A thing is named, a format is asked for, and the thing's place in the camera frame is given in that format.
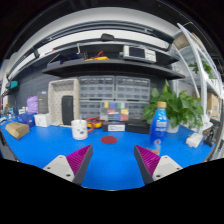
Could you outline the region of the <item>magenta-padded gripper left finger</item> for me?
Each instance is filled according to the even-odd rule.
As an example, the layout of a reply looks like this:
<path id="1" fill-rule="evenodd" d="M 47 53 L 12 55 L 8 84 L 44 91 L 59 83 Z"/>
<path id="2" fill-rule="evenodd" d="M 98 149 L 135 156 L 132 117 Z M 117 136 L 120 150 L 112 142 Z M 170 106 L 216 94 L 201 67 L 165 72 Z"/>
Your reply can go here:
<path id="1" fill-rule="evenodd" d="M 92 155 L 92 145 L 87 145 L 68 156 L 58 155 L 44 167 L 44 170 L 67 181 L 81 185 Z"/>

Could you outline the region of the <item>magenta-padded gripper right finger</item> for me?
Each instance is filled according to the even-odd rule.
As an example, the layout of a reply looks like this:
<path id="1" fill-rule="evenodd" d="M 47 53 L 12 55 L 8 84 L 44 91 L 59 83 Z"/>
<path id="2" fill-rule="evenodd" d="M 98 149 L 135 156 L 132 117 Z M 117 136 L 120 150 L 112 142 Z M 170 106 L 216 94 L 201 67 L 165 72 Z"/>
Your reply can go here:
<path id="1" fill-rule="evenodd" d="M 138 145 L 134 146 L 134 156 L 145 185 L 182 169 L 182 167 L 168 155 L 158 156 Z"/>

